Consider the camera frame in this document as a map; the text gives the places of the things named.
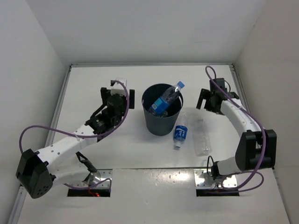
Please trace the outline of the white cap blue label bottle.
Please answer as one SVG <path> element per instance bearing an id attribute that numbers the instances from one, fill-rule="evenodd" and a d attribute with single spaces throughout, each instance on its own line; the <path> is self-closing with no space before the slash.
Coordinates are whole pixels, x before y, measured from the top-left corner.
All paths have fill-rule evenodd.
<path id="1" fill-rule="evenodd" d="M 188 132 L 187 124 L 188 115 L 186 112 L 181 112 L 178 116 L 173 135 L 175 149 L 180 149 L 186 140 Z"/>

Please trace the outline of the blue cap water bottle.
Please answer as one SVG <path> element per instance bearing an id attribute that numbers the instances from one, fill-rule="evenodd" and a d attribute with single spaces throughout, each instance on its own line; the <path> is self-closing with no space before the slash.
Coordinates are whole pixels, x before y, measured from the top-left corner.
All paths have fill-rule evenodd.
<path id="1" fill-rule="evenodd" d="M 148 109 L 148 112 L 156 117 L 167 117 L 167 109 L 179 97 L 185 84 L 179 81 L 176 85 L 169 87 Z"/>

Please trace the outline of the clear unlabelled plastic bottle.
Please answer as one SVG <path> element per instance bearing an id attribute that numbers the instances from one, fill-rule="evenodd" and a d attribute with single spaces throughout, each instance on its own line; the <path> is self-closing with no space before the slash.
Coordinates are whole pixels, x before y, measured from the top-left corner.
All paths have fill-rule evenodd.
<path id="1" fill-rule="evenodd" d="M 209 132 L 205 121 L 199 115 L 192 115 L 190 127 L 196 156 L 208 156 L 211 151 Z"/>

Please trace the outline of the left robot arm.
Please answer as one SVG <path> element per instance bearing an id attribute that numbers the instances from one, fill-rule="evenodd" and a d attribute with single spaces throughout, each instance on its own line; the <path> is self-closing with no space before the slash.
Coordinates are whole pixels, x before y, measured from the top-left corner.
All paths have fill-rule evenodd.
<path id="1" fill-rule="evenodd" d="M 97 186 L 92 179 L 98 170 L 81 150 L 114 132 L 135 107 L 134 89 L 103 87 L 100 93 L 103 104 L 75 132 L 63 132 L 65 138 L 37 151 L 21 150 L 16 178 L 31 198 L 42 197 L 56 185 L 69 187 L 74 181 L 86 182 L 82 190 Z"/>

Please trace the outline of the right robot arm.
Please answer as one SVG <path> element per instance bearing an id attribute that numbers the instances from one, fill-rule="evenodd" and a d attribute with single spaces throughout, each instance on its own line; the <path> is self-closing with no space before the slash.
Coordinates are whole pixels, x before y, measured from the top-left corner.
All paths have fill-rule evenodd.
<path id="1" fill-rule="evenodd" d="M 273 168 L 276 162 L 277 134 L 274 130 L 262 129 L 242 106 L 235 92 L 227 92 L 225 80 L 216 78 L 209 81 L 210 89 L 202 89 L 196 108 L 226 116 L 237 133 L 240 141 L 235 155 L 226 160 L 215 161 L 211 167 L 213 179 L 234 173 Z"/>

